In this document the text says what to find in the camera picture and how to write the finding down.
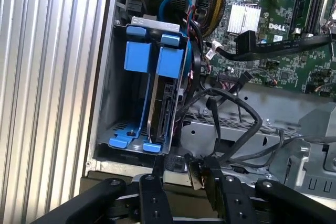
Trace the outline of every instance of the motherboard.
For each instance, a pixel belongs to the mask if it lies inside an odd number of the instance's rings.
[[[226,0],[223,19],[216,30],[206,38],[217,41],[225,51],[235,53],[237,34],[255,27],[258,43],[270,43],[298,36],[311,36],[303,27],[311,24],[317,13],[312,13],[314,0]],[[326,7],[330,14],[334,1],[328,1]],[[284,89],[294,92],[314,93],[322,97],[336,98],[335,87],[317,87],[336,82],[336,61],[329,46],[295,55],[286,55],[267,60],[235,62],[215,55],[205,59],[202,74],[216,78],[218,81],[235,80],[244,71],[264,69],[271,74],[277,83],[271,81],[269,74],[260,71],[254,74],[251,83]]]

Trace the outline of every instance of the screw hole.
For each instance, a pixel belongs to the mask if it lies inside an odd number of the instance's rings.
[[[267,141],[268,141],[267,137],[264,137],[263,146],[265,146],[267,144]]]

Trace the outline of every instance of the bolt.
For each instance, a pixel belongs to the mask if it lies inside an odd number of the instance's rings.
[[[154,176],[152,176],[152,175],[148,175],[148,176],[146,177],[146,179],[147,179],[147,180],[153,180],[153,179],[154,179]]]
[[[155,212],[153,213],[153,216],[154,216],[155,218],[160,217],[160,213],[159,213],[159,211],[155,211]]]
[[[232,176],[227,176],[227,177],[226,177],[226,180],[229,181],[229,182],[232,182],[232,181],[235,180],[235,178],[232,177]]]
[[[242,218],[242,219],[244,219],[245,215],[242,212],[239,212],[239,217]]]
[[[268,181],[265,181],[265,182],[263,182],[262,183],[264,186],[266,186],[267,188],[270,188],[270,187],[272,187],[273,185],[270,183],[270,182],[268,182]]]
[[[120,181],[116,180],[116,179],[112,180],[112,182],[111,182],[111,186],[117,186],[119,184],[120,184]]]

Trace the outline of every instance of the heatsink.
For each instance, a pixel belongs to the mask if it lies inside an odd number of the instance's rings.
[[[246,31],[257,31],[261,8],[257,5],[233,4],[227,31],[242,34]]]

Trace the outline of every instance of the ram slot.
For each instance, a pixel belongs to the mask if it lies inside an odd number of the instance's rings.
[[[308,18],[306,20],[305,32],[315,34],[317,24],[322,12],[323,0],[311,0],[308,9]]]

